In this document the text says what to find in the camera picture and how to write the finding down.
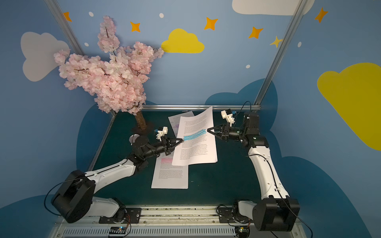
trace black cable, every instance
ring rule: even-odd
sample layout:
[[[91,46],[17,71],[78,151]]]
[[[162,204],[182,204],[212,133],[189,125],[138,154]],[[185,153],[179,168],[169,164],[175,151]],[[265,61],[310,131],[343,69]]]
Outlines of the black cable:
[[[314,233],[312,232],[312,229],[309,227],[309,225],[307,225],[302,219],[300,219],[297,215],[295,215],[295,213],[291,210],[291,208],[287,205],[286,201],[282,198],[282,195],[280,194],[279,190],[278,190],[278,193],[279,193],[279,196],[280,198],[282,199],[282,201],[284,202],[284,204],[286,205],[286,207],[290,210],[290,212],[292,212],[292,214],[294,214],[294,216],[296,216],[301,222],[303,222],[304,225],[306,225],[308,227],[308,229],[310,230],[311,232],[311,238],[312,236],[314,235]]]
[[[227,207],[227,206],[225,206],[225,205],[222,205],[222,204],[218,205],[218,206],[216,207],[216,213],[217,213],[218,215],[221,215],[221,214],[218,213],[218,211],[217,211],[217,209],[220,208],[220,207],[226,207],[226,208],[229,208],[229,207]],[[248,218],[248,219],[249,219],[248,222],[240,222],[240,221],[238,221],[238,219],[236,219],[234,216],[232,216],[232,217],[233,217],[233,218],[230,218],[229,220],[233,220],[233,221],[236,222],[236,223],[241,223],[241,224],[246,225],[247,223],[250,222],[250,218]]]
[[[265,157],[263,157],[263,158],[267,161],[267,164],[269,164],[269,167],[270,167],[270,170],[271,170],[271,173],[272,173],[272,178],[274,179],[275,187],[278,188],[278,186],[277,186],[277,182],[276,182],[276,180],[275,180],[274,172],[272,171],[272,168],[271,168],[271,165],[270,165],[269,161],[268,161]],[[289,209],[289,211],[290,211],[292,214],[294,214],[294,216],[296,216],[301,222],[303,222],[303,224],[306,225],[306,226],[308,227],[308,229],[311,231],[311,238],[312,238],[313,235],[314,235],[314,233],[312,232],[312,229],[311,229],[311,228],[309,227],[309,225],[307,225],[302,219],[300,219],[297,215],[295,215],[295,213],[294,213],[294,212],[291,210],[291,208],[287,205],[286,201],[282,198],[282,195],[280,194],[279,189],[277,189],[277,191],[278,191],[278,193],[279,193],[280,198],[282,199],[282,201],[284,202],[284,204],[286,205],[286,207]]]
[[[242,105],[242,107],[241,107],[241,110],[239,110],[239,112],[234,116],[234,119],[238,116],[238,114],[242,111],[242,109],[243,109],[243,107],[245,106],[245,104],[246,103],[250,103],[250,111],[251,111],[251,102],[250,101],[246,101],[243,105]]]
[[[82,178],[77,178],[77,179],[72,179],[72,180],[66,180],[66,181],[60,182],[59,184],[57,184],[57,185],[55,185],[53,188],[51,188],[51,189],[49,190],[49,192],[46,194],[45,198],[44,198],[44,207],[45,207],[45,209],[46,209],[48,212],[50,212],[51,214],[53,214],[53,215],[61,216],[60,214],[54,213],[54,212],[52,212],[51,210],[48,209],[48,207],[46,206],[46,198],[48,197],[49,193],[50,193],[55,187],[57,187],[58,185],[63,184],[63,183],[65,183],[65,182],[70,182],[70,181],[79,180],[79,179],[82,179]]]
[[[46,198],[48,197],[49,193],[50,193],[55,187],[57,187],[58,185],[63,184],[63,183],[65,183],[65,182],[70,182],[70,181],[80,180],[80,179],[81,179],[81,178],[72,179],[72,180],[66,180],[66,181],[60,182],[59,184],[57,184],[57,185],[55,185],[53,188],[51,188],[51,189],[49,190],[49,192],[46,194],[45,198],[44,198],[44,207],[45,207],[45,209],[46,209],[48,212],[50,212],[51,214],[53,214],[53,215],[61,216],[60,214],[54,213],[54,212],[52,212],[51,210],[48,209],[48,207],[46,206]]]
[[[130,230],[129,230],[128,233],[125,234],[122,238],[125,238],[125,237],[128,236],[128,235],[130,234],[130,232],[131,232],[131,229],[132,229],[131,223],[130,223],[130,222],[127,222],[127,223],[128,223],[128,225],[130,225]]]
[[[277,237],[275,234],[274,234],[274,232],[272,232],[272,231],[270,231],[276,238],[279,238],[279,237]]]

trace yellow cloud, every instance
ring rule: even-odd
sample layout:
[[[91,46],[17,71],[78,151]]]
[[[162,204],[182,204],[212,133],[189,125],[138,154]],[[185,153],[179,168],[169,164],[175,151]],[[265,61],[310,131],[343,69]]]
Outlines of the yellow cloud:
[[[199,42],[195,34],[174,29],[168,40],[162,43],[162,48],[167,53],[200,53],[204,50],[204,44]]]
[[[369,147],[381,150],[381,67],[349,66],[341,73],[323,73],[317,87],[338,114]]]

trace cable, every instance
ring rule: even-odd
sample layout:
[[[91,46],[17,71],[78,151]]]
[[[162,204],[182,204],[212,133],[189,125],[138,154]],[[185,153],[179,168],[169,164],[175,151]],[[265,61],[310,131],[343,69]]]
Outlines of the cable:
[[[263,157],[263,158],[266,160],[267,164],[269,164],[269,167],[270,167],[270,170],[271,170],[271,173],[272,173],[272,178],[274,179],[275,187],[278,188],[278,186],[277,186],[277,182],[276,182],[276,180],[275,180],[274,172],[272,171],[272,168],[271,168],[271,165],[270,165],[269,161],[268,161],[264,156],[262,156],[262,155],[260,155],[260,154],[252,154],[252,155],[259,155],[259,156]],[[282,198],[282,195],[280,194],[279,189],[277,189],[277,191],[278,191],[278,193],[279,193],[280,198],[282,199],[282,201],[284,202],[284,204],[286,205],[286,207],[289,209],[289,211],[290,211],[292,214],[294,214],[294,216],[297,217],[301,222],[303,222],[303,224],[306,225],[306,226],[308,227],[308,229],[311,231],[311,238],[312,238],[313,235],[314,235],[314,233],[312,232],[312,229],[309,227],[309,225],[307,225],[302,219],[300,219],[300,218],[299,218],[299,217],[298,217],[298,216],[291,210],[291,208],[287,205],[286,201]]]
[[[128,216],[128,222],[127,222],[126,232],[127,232],[127,229],[128,229],[128,225],[130,225],[130,230],[129,230],[128,233],[125,234],[122,238],[128,236],[129,233],[131,232],[131,229],[132,229],[132,225],[131,225],[131,223],[130,223],[130,222],[131,222],[131,217],[130,217],[128,214],[127,214],[127,216]]]
[[[282,195],[280,194],[279,190],[278,190],[278,193],[279,193],[279,196],[280,198],[282,199],[282,201],[284,202],[284,204],[286,205],[286,207],[290,210],[290,212],[292,212],[292,214],[294,214],[294,216],[296,216],[301,222],[303,222],[304,225],[306,225],[308,227],[308,229],[311,231],[311,238],[312,236],[314,235],[314,233],[312,232],[312,229],[309,227],[309,225],[307,225],[302,219],[300,219],[297,215],[295,215],[295,213],[291,210],[291,208],[287,205],[286,201],[282,198]]]
[[[271,232],[276,238],[279,238],[279,237],[277,237],[277,235],[274,234],[274,232],[272,232],[272,231],[270,231],[270,232]]]
[[[242,105],[242,107],[241,107],[241,110],[239,110],[239,112],[234,116],[234,119],[238,116],[238,114],[242,111],[242,109],[243,109],[243,107],[245,106],[245,104],[246,103],[250,103],[250,111],[251,111],[251,102],[250,101],[246,101],[243,105]]]
[[[221,215],[221,214],[219,214],[218,213],[218,211],[217,211],[217,209],[218,208],[220,208],[220,207],[226,207],[226,208],[229,208],[229,207],[227,207],[227,206],[225,206],[225,205],[218,205],[217,207],[216,207],[216,213],[218,214],[218,215]],[[233,220],[235,223],[241,223],[241,224],[244,224],[244,225],[246,225],[247,223],[249,223],[249,225],[250,225],[250,218],[248,218],[249,219],[249,221],[247,221],[247,222],[243,222],[243,221],[238,221],[238,219],[236,219],[233,215],[232,215],[232,217],[233,218],[230,218],[229,220]],[[236,226],[234,226],[234,225],[231,225],[230,223],[229,223],[229,220],[228,220],[228,224],[229,224],[229,226],[231,226],[231,227],[236,227]]]
[[[111,167],[111,168],[109,168],[109,169],[103,170],[103,171],[101,171],[101,172],[105,172],[105,171],[107,171],[107,170],[116,168],[116,167],[118,167],[118,166],[119,166],[119,164],[118,164],[118,165],[115,165],[114,167]],[[46,209],[48,212],[50,212],[51,214],[53,214],[53,215],[61,216],[60,214],[54,213],[54,212],[52,212],[51,210],[49,210],[49,209],[47,208],[47,206],[46,206],[46,198],[48,197],[49,193],[50,193],[55,187],[57,187],[58,185],[63,184],[63,183],[65,183],[65,182],[70,182],[70,181],[78,180],[78,179],[81,179],[81,178],[72,179],[72,180],[66,180],[66,181],[60,182],[59,184],[57,184],[57,185],[55,185],[53,188],[51,188],[51,189],[49,190],[49,192],[46,194],[45,198],[44,198],[44,207],[45,207],[45,209]]]
[[[72,179],[72,180],[66,180],[66,181],[60,182],[59,184],[57,184],[57,185],[55,185],[53,188],[51,188],[51,189],[49,190],[49,192],[46,194],[45,198],[44,198],[44,207],[45,207],[45,209],[46,209],[48,212],[50,212],[51,214],[53,214],[53,215],[61,216],[60,214],[54,213],[54,212],[52,212],[51,210],[49,210],[49,209],[47,208],[47,206],[46,206],[46,198],[48,197],[49,193],[50,193],[55,187],[57,187],[58,185],[63,184],[63,183],[65,183],[65,182],[70,182],[70,181],[79,180],[79,179],[81,179],[81,178]]]

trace dark green table surface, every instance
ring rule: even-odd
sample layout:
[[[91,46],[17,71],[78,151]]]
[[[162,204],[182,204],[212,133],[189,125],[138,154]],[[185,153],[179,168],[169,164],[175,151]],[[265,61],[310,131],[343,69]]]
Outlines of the dark green table surface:
[[[143,112],[146,121],[168,127],[168,136],[174,138],[168,117],[182,112]],[[243,113],[238,116],[241,125]],[[226,123],[220,112],[213,113],[214,125]],[[128,138],[136,125],[135,117],[119,112],[110,129],[94,169],[119,162],[129,155],[131,145]],[[151,143],[156,142],[154,133],[149,134]],[[152,189],[156,158],[149,158],[149,165],[140,173],[118,180],[98,191],[95,196],[116,197],[129,205],[215,205],[233,204],[236,199],[261,200],[258,178],[254,166],[241,148],[241,143],[225,142],[216,138],[217,163],[189,165],[188,189]]]

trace paper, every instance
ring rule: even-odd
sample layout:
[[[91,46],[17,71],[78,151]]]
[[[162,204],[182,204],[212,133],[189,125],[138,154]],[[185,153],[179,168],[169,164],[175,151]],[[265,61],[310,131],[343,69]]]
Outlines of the paper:
[[[193,116],[194,116],[193,112],[190,111],[190,112],[185,112],[179,115],[168,117],[169,122],[171,123],[171,126],[172,126],[172,130],[176,137],[177,137],[177,132],[179,131],[180,117],[193,117]]]
[[[173,166],[173,153],[156,158],[151,188],[188,188],[188,166]]]
[[[210,127],[213,127],[212,107],[194,117],[181,117],[177,137],[184,142],[174,149],[172,165],[217,162],[216,139],[207,132]]]

